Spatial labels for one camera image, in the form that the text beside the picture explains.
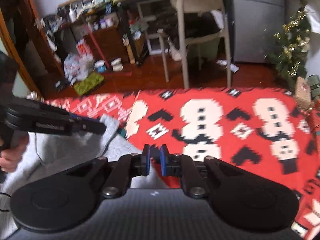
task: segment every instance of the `green canister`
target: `green canister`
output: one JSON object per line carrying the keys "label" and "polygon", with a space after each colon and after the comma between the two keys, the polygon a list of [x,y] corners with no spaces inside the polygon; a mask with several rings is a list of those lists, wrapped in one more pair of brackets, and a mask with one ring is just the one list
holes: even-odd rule
{"label": "green canister", "polygon": [[308,85],[310,86],[311,98],[320,96],[320,79],[318,75],[308,77]]}

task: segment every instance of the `chair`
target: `chair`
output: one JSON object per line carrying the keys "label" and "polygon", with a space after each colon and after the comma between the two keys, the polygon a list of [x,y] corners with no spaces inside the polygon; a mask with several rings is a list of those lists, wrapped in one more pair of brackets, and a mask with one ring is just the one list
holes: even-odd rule
{"label": "chair", "polygon": [[[228,21],[225,13],[224,5],[222,0],[170,0],[173,8],[177,10],[178,13],[178,29],[179,29],[179,43],[180,43],[180,54],[182,57],[182,74],[183,74],[183,84],[184,88],[189,88],[189,76],[188,76],[188,63],[187,63],[187,50],[186,46],[190,44],[198,44],[198,58],[199,58],[199,70],[201,70],[201,51],[200,45],[203,42],[211,41],[218,37],[224,37],[225,39],[225,50],[227,56],[227,86],[231,86],[231,55],[230,55],[230,40],[229,40],[229,31],[228,31]],[[185,38],[185,22],[184,22],[184,13],[204,13],[212,10],[221,10],[223,14],[224,28],[218,33],[210,34],[204,37],[197,38]],[[166,81],[169,81],[167,62],[165,57],[164,50],[164,33],[158,31],[159,41],[162,51],[162,59],[164,64],[164,73]]]}

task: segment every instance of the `red blanket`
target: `red blanket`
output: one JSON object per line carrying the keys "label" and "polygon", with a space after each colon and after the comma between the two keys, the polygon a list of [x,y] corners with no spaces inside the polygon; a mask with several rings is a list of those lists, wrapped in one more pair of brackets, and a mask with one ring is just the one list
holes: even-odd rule
{"label": "red blanket", "polygon": [[[281,89],[154,90],[57,99],[75,114],[106,113],[126,128],[137,148],[144,144],[196,161],[212,155],[294,190],[300,201],[292,225],[302,238],[320,231],[320,171],[310,128],[291,93]],[[179,187],[176,178],[164,178]]]}

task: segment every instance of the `grey garment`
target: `grey garment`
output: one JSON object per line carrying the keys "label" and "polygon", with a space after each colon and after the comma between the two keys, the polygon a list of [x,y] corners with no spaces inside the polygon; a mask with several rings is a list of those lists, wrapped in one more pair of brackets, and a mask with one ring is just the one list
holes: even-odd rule
{"label": "grey garment", "polygon": [[[139,149],[116,133],[119,122],[107,115],[100,122],[106,124],[103,135],[77,133],[73,136],[53,136],[29,133],[30,143],[14,173],[8,174],[1,192],[12,195],[27,183],[64,171],[100,156],[116,161],[120,156],[141,153]],[[150,176],[132,179],[132,188],[167,188],[151,167]],[[0,196],[0,208],[7,209],[9,198]],[[11,235],[17,227],[11,213],[0,213],[0,239]]]}

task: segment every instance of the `green doormat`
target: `green doormat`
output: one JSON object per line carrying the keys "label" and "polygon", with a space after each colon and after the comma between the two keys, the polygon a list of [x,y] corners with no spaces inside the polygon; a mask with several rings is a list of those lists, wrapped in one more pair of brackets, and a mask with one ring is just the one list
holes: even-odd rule
{"label": "green doormat", "polygon": [[99,85],[104,80],[104,76],[93,72],[85,80],[75,84],[74,90],[78,95],[83,96],[85,93],[92,90],[95,86]]}

